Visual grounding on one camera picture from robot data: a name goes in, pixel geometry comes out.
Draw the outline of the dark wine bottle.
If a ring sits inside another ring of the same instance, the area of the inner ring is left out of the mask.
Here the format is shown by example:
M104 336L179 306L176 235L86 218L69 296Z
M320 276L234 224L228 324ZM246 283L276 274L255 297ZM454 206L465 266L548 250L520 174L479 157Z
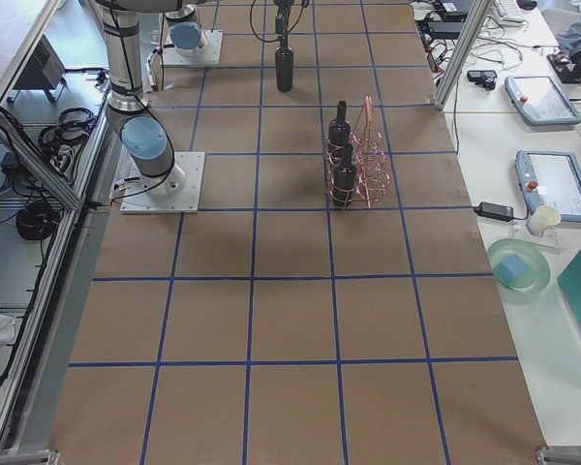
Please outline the dark wine bottle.
M291 91L293 85L294 54L289 46L288 36L280 35L275 51L276 85L280 92Z

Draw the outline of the dark wine bottle rear basket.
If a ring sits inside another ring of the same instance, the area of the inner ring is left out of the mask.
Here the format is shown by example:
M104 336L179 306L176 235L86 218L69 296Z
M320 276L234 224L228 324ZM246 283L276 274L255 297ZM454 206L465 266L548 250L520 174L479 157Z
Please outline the dark wine bottle rear basket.
M349 142L351 126L347 121L347 102L339 101L336 116L327 130L327 154L329 161L336 164L342 157L342 148Z

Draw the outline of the dark wine bottle basket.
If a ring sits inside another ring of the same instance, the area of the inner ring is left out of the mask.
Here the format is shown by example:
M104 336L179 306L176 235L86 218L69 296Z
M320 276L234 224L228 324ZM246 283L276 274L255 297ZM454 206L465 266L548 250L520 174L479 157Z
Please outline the dark wine bottle basket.
M347 121L347 102L339 101L336 116L327 130L327 154L329 161L336 164L342 157L342 148L349 142L351 126Z
M346 207L352 200L356 178L356 166L352 162L353 146L345 144L341 149L341 158L333 170L331 188L332 202L340 207Z

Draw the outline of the dark wine bottle front basket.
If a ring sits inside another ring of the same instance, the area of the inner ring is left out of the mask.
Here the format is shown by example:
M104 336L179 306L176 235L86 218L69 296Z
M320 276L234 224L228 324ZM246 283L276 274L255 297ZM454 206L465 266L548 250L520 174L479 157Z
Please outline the dark wine bottle front basket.
M341 158L333 170L331 188L332 202L340 207L346 207L352 200L356 178L356 166L352 162L353 146L345 144L341 149Z

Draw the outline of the grey control box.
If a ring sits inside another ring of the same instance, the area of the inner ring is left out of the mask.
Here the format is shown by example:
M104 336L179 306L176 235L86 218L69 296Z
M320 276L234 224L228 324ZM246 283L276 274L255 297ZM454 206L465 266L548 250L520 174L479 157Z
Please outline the grey control box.
M50 102L57 102L64 90L65 66L46 35L38 41L7 101L13 103L22 90L42 90Z

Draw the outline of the teach pendant far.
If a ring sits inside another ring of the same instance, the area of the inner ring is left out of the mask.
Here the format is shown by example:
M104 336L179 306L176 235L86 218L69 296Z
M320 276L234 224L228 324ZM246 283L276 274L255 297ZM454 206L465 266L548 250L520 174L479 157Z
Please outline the teach pendant far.
M549 76L509 76L505 92L523 119L530 125L577 125L581 115Z

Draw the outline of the teach pendant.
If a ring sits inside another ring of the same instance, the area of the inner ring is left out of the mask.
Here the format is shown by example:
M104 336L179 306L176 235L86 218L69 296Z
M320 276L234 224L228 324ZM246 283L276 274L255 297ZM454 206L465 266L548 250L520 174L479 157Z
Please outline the teach pendant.
M530 125L577 125L581 115L549 76L509 76L505 92L523 119Z
M563 221L581 223L581 169L573 153L520 150L514 167L530 212L548 205Z

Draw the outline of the black power adapter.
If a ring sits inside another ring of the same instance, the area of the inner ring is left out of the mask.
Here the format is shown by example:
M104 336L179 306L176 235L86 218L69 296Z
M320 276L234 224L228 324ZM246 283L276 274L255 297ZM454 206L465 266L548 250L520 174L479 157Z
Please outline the black power adapter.
M511 222L514 219L513 208L510 206L481 201L474 207L474 213L478 217L489 218L502 222Z

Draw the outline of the teach pendant near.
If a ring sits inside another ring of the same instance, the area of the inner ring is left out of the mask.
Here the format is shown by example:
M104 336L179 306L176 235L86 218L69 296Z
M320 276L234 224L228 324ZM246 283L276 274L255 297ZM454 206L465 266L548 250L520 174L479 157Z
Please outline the teach pendant near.
M581 169L573 153L520 150L514 167L530 212L548 205L563 221L581 223Z

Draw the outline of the white paper cup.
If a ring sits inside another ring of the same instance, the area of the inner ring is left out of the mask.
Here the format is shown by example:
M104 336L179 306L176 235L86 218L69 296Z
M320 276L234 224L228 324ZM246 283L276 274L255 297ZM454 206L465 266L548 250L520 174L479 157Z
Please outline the white paper cup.
M560 211L553 206L543 204L528 218L526 228L531 235L541 237L561 222Z

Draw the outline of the blue sponge block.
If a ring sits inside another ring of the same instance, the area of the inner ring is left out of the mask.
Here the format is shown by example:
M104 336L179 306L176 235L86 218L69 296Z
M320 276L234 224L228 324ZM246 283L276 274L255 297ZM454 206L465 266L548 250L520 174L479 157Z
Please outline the blue sponge block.
M493 274L500 283L510 286L516 283L529 270L529 265L519 255L508 254L502 257L493 268Z

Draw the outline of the green glass plate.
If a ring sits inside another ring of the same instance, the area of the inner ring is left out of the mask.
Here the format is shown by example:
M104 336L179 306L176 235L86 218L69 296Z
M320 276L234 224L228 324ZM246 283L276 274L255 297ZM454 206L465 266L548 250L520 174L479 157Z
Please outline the green glass plate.
M495 279L504 287L523 295L535 295L549 284L551 272L544 256L530 242L503 238L487 250Z

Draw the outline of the aluminium frame post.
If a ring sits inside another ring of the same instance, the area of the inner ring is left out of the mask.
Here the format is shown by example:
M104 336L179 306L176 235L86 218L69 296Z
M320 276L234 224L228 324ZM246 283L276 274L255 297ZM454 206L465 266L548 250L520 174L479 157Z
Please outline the aluminium frame post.
M478 37L482 24L488 16L491 5L491 0L477 0L472 5L441 81L437 86L433 99L435 109L444 109L448 97L461 75L471 48Z

